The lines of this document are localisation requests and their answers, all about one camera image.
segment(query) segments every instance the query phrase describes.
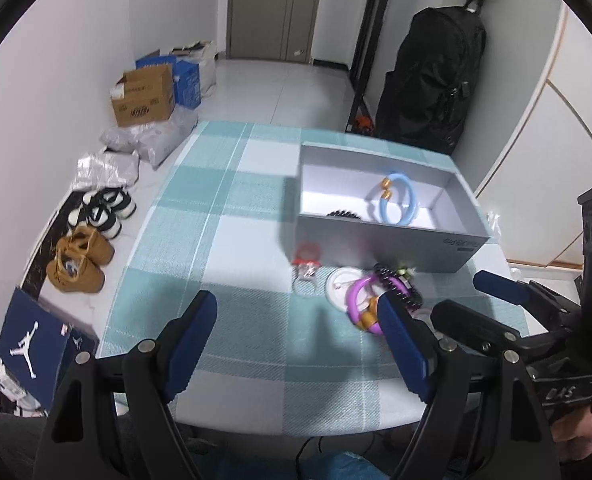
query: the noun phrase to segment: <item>blue gripper pad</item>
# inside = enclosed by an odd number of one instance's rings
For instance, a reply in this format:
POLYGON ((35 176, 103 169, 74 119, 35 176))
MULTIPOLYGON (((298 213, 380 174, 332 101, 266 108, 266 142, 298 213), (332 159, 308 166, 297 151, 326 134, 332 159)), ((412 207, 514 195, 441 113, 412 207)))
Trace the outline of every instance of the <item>blue gripper pad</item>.
POLYGON ((524 283, 508 280, 486 270, 474 274, 472 283, 476 290, 514 305, 525 304, 530 298, 524 283))
POLYGON ((413 319, 392 292, 378 299, 378 323, 407 388, 429 402, 433 395, 431 377, 438 361, 432 344, 436 342, 434 334, 425 323, 413 319))
POLYGON ((158 336, 158 370, 166 378, 162 396, 171 402, 189 384, 217 316, 216 297, 200 290, 179 319, 167 323, 158 336))

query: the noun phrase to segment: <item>brown cardboard box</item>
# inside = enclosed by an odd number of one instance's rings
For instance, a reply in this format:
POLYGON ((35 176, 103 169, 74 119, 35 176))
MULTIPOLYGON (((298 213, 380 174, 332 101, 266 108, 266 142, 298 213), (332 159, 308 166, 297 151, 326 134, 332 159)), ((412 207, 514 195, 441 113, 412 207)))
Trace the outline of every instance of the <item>brown cardboard box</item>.
POLYGON ((156 65, 125 72, 110 92, 119 126, 166 121, 174 110, 171 65, 156 65))

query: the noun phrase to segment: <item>open box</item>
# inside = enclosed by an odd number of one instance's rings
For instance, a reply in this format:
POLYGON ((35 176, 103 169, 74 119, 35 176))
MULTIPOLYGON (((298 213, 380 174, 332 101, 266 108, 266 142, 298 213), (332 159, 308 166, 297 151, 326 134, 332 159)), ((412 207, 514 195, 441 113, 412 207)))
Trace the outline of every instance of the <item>open box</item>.
MULTIPOLYGON (((432 165, 304 144, 298 184, 295 260, 361 269, 381 262, 419 272, 456 272, 490 238, 460 174, 432 165), (405 173, 413 182, 419 209, 409 226, 380 223, 380 183, 391 173, 405 173), (337 210, 351 211, 361 220, 327 216, 337 210)), ((388 215, 397 222, 409 195, 404 191, 402 196, 401 182, 391 189, 388 215)))

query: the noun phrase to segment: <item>tablecloth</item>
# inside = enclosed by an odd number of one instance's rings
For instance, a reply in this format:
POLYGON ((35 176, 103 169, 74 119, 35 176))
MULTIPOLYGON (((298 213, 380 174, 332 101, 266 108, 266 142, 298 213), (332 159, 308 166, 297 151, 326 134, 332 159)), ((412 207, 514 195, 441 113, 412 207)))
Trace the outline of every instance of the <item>tablecloth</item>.
MULTIPOLYGON (((99 356, 126 352, 156 337, 198 290, 214 293, 217 323, 188 389, 172 405, 181 422, 302 436, 420 419, 425 406, 406 389, 384 339, 360 332, 327 302, 324 281, 334 269, 319 270, 313 295, 294 293, 290 259, 302 142, 457 171, 448 156, 380 139, 200 123, 148 212, 99 350, 99 356)), ((426 306, 452 298, 527 335, 520 307, 474 290, 471 279, 481 269, 509 277, 494 239, 459 272, 419 274, 415 283, 426 306)))

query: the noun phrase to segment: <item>light blue bracelet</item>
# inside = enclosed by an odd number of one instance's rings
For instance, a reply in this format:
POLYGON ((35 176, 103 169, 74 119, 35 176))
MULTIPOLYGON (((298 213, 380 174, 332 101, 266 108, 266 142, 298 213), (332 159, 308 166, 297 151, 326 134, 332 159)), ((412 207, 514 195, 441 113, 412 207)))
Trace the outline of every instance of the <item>light blue bracelet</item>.
POLYGON ((405 211, 404 215, 400 219, 400 221, 396 225, 409 225, 411 221, 416 217, 416 213, 418 212, 418 199, 416 198, 416 193, 414 192, 414 187, 412 186, 412 182, 404 173, 392 173, 387 178, 383 179, 380 183, 380 186, 383 188, 383 194, 380 197, 380 219, 385 224, 391 224, 390 219, 387 216, 387 204, 391 198, 391 185, 394 181, 400 180, 405 183, 407 189, 409 189, 409 206, 407 206, 407 210, 405 211))

